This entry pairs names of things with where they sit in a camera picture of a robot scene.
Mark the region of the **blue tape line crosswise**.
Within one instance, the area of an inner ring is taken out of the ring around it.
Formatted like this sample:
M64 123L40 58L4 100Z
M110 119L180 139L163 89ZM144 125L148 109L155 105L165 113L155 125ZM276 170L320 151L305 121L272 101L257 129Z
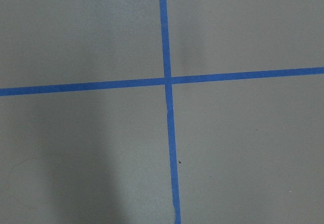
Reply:
M259 79L259 78L292 77L292 76L306 76L306 75L313 75L313 74L323 74L323 67L218 73L218 74L180 76L180 77L170 77L170 78L151 78L151 79L135 79L135 80L121 80L121 81L107 81L107 82L1 88L1 96L160 86L160 85L167 85L167 84L175 85L175 84L190 84L190 83L202 83L202 82L247 80L247 79Z

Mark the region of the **blue tape line lengthwise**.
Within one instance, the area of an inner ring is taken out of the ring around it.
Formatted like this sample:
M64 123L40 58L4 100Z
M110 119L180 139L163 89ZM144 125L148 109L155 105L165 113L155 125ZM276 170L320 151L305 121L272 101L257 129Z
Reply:
M181 223L167 0L159 0L174 223Z

